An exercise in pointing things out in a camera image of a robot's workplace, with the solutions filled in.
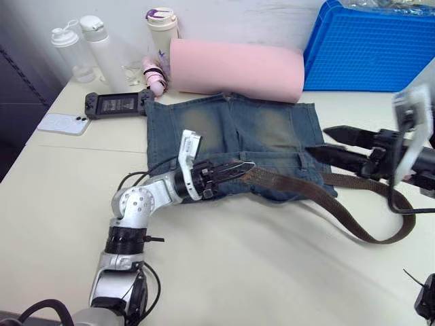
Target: plastic bottle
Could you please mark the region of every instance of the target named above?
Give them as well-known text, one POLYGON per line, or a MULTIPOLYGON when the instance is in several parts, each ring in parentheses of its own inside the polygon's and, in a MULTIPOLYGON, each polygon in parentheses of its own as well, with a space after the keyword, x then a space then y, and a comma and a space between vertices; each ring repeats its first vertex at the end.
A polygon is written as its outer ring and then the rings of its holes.
POLYGON ((165 75, 170 76, 169 49, 172 39, 179 38, 177 16, 171 8, 157 7, 148 10, 145 18, 150 29, 158 60, 165 75))
POLYGON ((115 93, 128 92, 124 69, 111 47, 103 21, 96 16, 84 16, 80 18, 80 26, 110 89, 115 93))
POLYGON ((52 30, 52 44, 58 50, 74 77, 80 83, 88 83, 95 79, 92 67, 86 62, 86 49, 76 32, 69 28, 78 20, 71 20, 66 27, 52 30))

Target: jeans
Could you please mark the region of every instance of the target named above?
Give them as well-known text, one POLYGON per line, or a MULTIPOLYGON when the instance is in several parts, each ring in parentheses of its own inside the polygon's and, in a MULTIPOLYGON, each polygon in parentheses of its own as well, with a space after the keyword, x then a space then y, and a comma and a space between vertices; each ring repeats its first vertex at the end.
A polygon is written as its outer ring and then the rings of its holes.
MULTIPOLYGON (((217 94, 174 105, 149 102, 146 113, 149 168, 177 156, 183 129, 188 129, 203 136, 196 162, 207 159, 218 165, 233 159, 252 161, 273 172, 314 182, 336 196, 319 174, 330 172, 330 167, 315 161, 304 150, 324 143, 314 104, 217 94)), ((176 168, 174 159, 152 174, 176 168)), ((276 192, 240 180, 220 184, 214 199, 244 192, 273 202, 303 199, 297 194, 276 192)))

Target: pink object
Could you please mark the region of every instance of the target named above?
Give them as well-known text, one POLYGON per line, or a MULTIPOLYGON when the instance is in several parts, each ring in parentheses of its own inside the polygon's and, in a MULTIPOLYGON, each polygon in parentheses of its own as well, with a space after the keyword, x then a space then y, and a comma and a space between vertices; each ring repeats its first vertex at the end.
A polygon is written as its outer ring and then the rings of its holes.
POLYGON ((296 103, 304 86, 302 50, 171 40, 172 85, 182 92, 236 92, 296 103))
POLYGON ((147 88, 149 88, 155 96, 162 95, 167 89, 167 82, 164 78, 163 70, 150 56, 146 56, 142 59, 142 66, 147 88))

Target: white table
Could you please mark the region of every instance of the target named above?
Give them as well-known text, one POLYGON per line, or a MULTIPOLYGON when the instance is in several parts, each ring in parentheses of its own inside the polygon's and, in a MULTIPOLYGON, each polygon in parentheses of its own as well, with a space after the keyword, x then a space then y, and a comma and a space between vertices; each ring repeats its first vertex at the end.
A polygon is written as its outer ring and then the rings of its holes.
MULTIPOLYGON (((82 114, 87 93, 106 91, 99 81, 71 81, 50 112, 82 114)), ((194 97, 173 92, 161 101, 194 97)), ((378 130, 394 128, 390 101, 381 93, 308 92, 300 102, 316 104, 322 128, 378 130)), ((139 117, 93 121, 80 137, 35 131, 0 185, 0 310, 22 312, 46 298, 72 313, 86 307, 111 197, 122 176, 146 165, 145 131, 139 117)), ((412 186, 398 188, 415 207, 435 205, 412 186)), ((399 228, 384 199, 338 192, 374 236, 399 228)), ((413 310, 419 287, 402 269, 420 280, 434 271, 433 215, 418 216, 403 241, 377 246, 350 240, 312 202, 240 195, 162 209, 149 231, 166 242, 145 248, 163 290, 144 325, 425 325, 413 310)))

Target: brown leather belt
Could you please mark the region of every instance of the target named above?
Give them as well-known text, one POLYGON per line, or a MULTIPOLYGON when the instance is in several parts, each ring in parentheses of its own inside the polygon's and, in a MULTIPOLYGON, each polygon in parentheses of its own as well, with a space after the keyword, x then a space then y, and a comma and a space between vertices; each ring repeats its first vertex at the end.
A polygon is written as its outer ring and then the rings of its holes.
MULTIPOLYGON (((351 175, 340 175, 335 173, 321 174, 326 185, 335 185, 337 187, 347 187, 351 189, 364 189, 375 192, 381 196, 387 197, 388 186, 373 180, 362 179, 351 175)), ((403 224, 400 230, 392 237, 385 240, 373 238, 352 216, 352 214, 340 202, 332 197, 322 187, 302 179, 279 175, 263 168, 255 167, 246 175, 241 177, 244 182, 259 185, 278 192, 292 192, 303 195, 318 205, 322 206, 329 213, 347 228, 357 238, 379 245, 386 245, 402 240, 407 236, 415 226, 415 215, 403 215, 403 224)), ((401 209, 411 209, 409 201, 395 190, 394 202, 401 209)))

